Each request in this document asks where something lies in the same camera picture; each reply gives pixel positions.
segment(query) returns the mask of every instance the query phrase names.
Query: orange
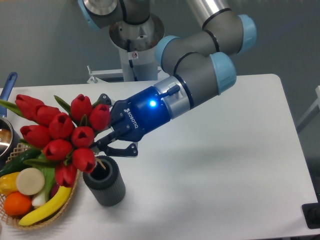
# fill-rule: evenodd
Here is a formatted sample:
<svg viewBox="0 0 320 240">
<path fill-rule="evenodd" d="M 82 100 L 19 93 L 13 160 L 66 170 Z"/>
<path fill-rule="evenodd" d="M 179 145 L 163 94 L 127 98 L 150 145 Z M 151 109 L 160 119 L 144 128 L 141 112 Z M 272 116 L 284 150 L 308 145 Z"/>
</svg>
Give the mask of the orange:
<svg viewBox="0 0 320 240">
<path fill-rule="evenodd" d="M 16 191 L 9 194 L 3 203 L 3 209 L 10 216 L 19 216 L 27 214 L 32 206 L 30 196 L 23 195 Z"/>
</svg>

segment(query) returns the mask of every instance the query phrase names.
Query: yellow pepper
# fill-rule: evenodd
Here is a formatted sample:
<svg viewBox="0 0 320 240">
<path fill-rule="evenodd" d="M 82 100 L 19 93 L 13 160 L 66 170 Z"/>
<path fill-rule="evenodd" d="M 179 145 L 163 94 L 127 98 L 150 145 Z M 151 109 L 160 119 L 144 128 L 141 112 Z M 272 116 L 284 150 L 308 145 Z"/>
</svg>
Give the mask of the yellow pepper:
<svg viewBox="0 0 320 240">
<path fill-rule="evenodd" d="M 0 177 L 0 194 L 9 195 L 17 192 L 16 179 L 20 172 L 13 172 Z"/>
</svg>

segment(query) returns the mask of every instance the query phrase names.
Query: green cucumber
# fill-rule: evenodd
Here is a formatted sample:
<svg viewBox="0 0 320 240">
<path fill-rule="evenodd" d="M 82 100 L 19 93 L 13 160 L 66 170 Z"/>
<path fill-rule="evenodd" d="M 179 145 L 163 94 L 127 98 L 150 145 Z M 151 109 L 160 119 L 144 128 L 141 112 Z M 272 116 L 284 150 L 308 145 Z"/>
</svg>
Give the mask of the green cucumber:
<svg viewBox="0 0 320 240">
<path fill-rule="evenodd" d="M 40 154 L 41 151 L 39 149 L 29 148 L 28 150 L 25 150 L 19 156 L 16 156 L 4 165 L 4 167 L 0 170 L 0 178 L 4 175 L 20 172 L 23 169 L 30 168 L 30 165 L 24 164 L 24 160 L 35 159 Z"/>
</svg>

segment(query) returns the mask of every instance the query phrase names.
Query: red tulip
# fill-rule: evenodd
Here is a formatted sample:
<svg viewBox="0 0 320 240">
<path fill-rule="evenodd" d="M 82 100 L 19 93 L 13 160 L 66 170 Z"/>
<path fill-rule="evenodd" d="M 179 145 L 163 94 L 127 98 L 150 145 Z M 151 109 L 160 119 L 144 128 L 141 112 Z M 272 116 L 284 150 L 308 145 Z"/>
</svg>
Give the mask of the red tulip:
<svg viewBox="0 0 320 240">
<path fill-rule="evenodd" d="M 20 132 L 29 144 L 39 149 L 44 148 L 51 141 L 48 128 L 42 125 L 23 126 Z"/>
<path fill-rule="evenodd" d="M 96 166 L 95 154 L 90 148 L 78 148 L 72 154 L 72 164 L 80 171 L 90 174 Z"/>
<path fill-rule="evenodd" d="M 84 96 L 83 94 L 78 95 L 71 102 L 71 116 L 76 121 L 81 121 L 83 115 L 89 117 L 92 111 L 92 105 L 89 97 Z"/>
<path fill-rule="evenodd" d="M 74 130 L 74 124 L 68 114 L 61 112 L 49 124 L 49 133 L 53 139 L 65 139 Z"/>
<path fill-rule="evenodd" d="M 15 104 L 22 112 L 23 116 L 31 121 L 35 121 L 34 111 L 36 106 L 45 105 L 43 101 L 33 98 L 31 96 L 18 94 L 15 98 Z"/>
<path fill-rule="evenodd" d="M 63 139 L 52 140 L 43 149 L 43 154 L 49 160 L 60 161 L 65 160 L 68 153 L 73 147 L 69 141 Z"/>
<path fill-rule="evenodd" d="M 95 133 L 91 127 L 76 127 L 71 135 L 71 141 L 77 148 L 87 148 L 95 140 Z"/>
<path fill-rule="evenodd" d="M 89 116 L 89 123 L 95 130 L 101 131 L 105 129 L 110 123 L 109 106 L 105 104 L 96 106 Z"/>
<path fill-rule="evenodd" d="M 66 188 L 72 188 L 76 181 L 77 169 L 72 164 L 66 166 L 63 161 L 54 169 L 55 181 Z"/>
<path fill-rule="evenodd" d="M 35 107 L 33 118 L 38 124 L 48 127 L 52 119 L 54 119 L 54 117 L 59 113 L 60 111 L 56 107 L 38 105 Z"/>
</svg>

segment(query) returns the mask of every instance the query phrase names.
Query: white radish slice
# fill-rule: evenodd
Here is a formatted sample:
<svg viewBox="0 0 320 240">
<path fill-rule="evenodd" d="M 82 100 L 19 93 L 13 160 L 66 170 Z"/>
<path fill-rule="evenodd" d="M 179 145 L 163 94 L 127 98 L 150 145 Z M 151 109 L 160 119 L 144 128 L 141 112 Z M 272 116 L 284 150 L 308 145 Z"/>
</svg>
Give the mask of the white radish slice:
<svg viewBox="0 0 320 240">
<path fill-rule="evenodd" d="M 36 168 L 26 168 L 16 177 L 15 185 L 20 193 L 24 195 L 34 195 L 44 187 L 45 176 Z"/>
</svg>

